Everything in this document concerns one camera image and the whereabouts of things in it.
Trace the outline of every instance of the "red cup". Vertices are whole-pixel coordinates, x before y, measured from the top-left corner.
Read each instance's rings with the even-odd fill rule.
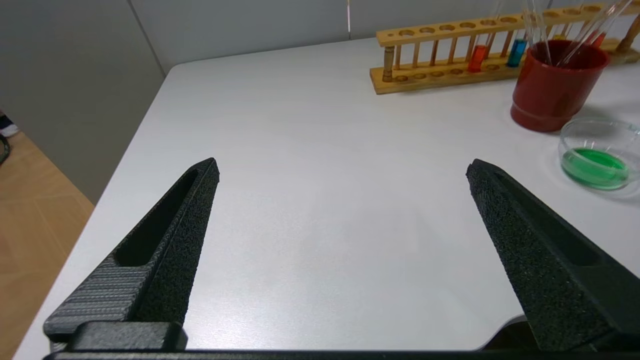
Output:
[[[549,40],[552,63],[557,63],[572,42]],[[549,132],[562,128],[586,101],[609,64],[599,47],[584,46],[563,68],[547,65],[543,44],[527,50],[527,57],[513,90],[511,118],[527,129]]]

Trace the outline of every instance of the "blue liquid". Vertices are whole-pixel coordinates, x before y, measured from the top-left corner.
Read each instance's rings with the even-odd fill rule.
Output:
[[[524,54],[524,49],[526,47],[527,42],[524,39],[519,38],[513,42],[511,53],[509,54],[509,59],[507,60],[508,67],[520,66],[520,60],[522,60],[522,55]]]

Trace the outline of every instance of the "wooden test tube rack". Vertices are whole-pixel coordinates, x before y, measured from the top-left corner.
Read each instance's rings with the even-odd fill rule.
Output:
[[[545,10],[545,25],[547,33],[552,26],[573,24],[591,20],[605,6],[603,3],[587,4],[581,10],[576,8],[556,8]],[[623,15],[640,13],[640,0],[633,1]],[[509,47],[514,32],[524,29],[522,14],[501,15],[497,19],[476,19],[461,22],[413,26],[410,28],[378,31],[376,38],[381,47],[385,48],[384,67],[375,67],[369,71],[371,81],[377,94],[404,92],[426,88],[438,88],[461,84],[480,83],[517,78],[520,67],[507,67]],[[469,72],[468,63],[474,49],[476,37],[489,34],[491,40],[496,33],[507,32],[507,37],[499,53],[489,54],[482,65],[481,72]],[[617,40],[606,38],[601,49],[611,56],[611,64],[635,63],[640,60],[640,53],[631,48],[631,43],[640,31],[640,16],[636,17],[625,38]],[[470,37],[468,45],[458,43],[458,38]],[[438,43],[443,39],[451,39],[449,57],[436,60]],[[429,61],[419,62],[420,44],[433,42]],[[403,50],[411,50],[408,44],[413,44],[413,61],[401,63],[400,55]],[[467,47],[466,57],[455,58],[456,45]]]

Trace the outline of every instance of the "green liquid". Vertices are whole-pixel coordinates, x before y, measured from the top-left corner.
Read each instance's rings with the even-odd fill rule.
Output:
[[[622,160],[599,150],[576,148],[573,151],[582,157],[566,152],[561,161],[564,172],[574,181],[601,190],[614,190],[627,184],[628,168]]]

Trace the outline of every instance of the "white table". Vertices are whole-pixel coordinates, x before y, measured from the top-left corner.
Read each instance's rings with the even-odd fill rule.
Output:
[[[382,59],[367,39],[173,68],[15,358],[48,353],[44,319],[209,156],[220,185],[188,348],[482,346],[522,308],[469,192],[475,158],[640,274],[640,195],[563,175],[557,135],[510,119],[514,81],[375,95]],[[639,78],[606,70],[583,112],[640,124]]]

